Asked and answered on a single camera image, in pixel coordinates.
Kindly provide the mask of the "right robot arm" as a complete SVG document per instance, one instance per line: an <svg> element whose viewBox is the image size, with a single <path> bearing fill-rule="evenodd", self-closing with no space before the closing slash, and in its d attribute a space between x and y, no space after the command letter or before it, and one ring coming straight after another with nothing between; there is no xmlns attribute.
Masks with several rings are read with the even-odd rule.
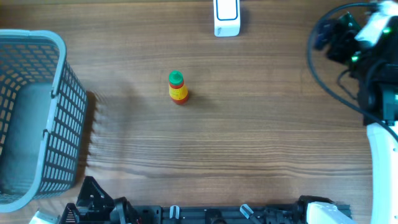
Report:
<svg viewBox="0 0 398 224"><path fill-rule="evenodd" d="M397 223L397 16L373 12L364 27L350 14L337 19L334 9L321 17L308 37L307 63L318 85L363 116L373 164L371 223ZM347 68L358 82L354 105L325 84L314 66L313 50L330 48L329 60Z"/></svg>

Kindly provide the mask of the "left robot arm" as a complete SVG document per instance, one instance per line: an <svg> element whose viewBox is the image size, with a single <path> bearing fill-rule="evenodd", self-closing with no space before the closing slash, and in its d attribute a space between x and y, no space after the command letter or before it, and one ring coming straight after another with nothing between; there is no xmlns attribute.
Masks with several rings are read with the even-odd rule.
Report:
<svg viewBox="0 0 398 224"><path fill-rule="evenodd" d="M111 198L94 177L86 176L76 203L68 203L59 223L141 224L142 218L126 197Z"/></svg>

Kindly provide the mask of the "red yellow sauce bottle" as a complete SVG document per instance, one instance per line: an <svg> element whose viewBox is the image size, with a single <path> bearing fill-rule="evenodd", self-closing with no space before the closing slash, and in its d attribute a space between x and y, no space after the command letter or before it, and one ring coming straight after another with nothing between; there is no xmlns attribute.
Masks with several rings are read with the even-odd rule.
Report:
<svg viewBox="0 0 398 224"><path fill-rule="evenodd" d="M178 105L188 100L188 88L180 71L174 70L169 74L169 96Z"/></svg>

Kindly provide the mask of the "green 3M glove packet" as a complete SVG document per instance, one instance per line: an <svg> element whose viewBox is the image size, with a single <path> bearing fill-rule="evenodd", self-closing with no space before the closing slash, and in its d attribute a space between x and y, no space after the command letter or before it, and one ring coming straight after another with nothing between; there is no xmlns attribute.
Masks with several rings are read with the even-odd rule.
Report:
<svg viewBox="0 0 398 224"><path fill-rule="evenodd" d="M355 30L357 32L361 30L361 26L357 23L357 21L349 12L340 16L338 18L338 23L342 28L346 30Z"/></svg>

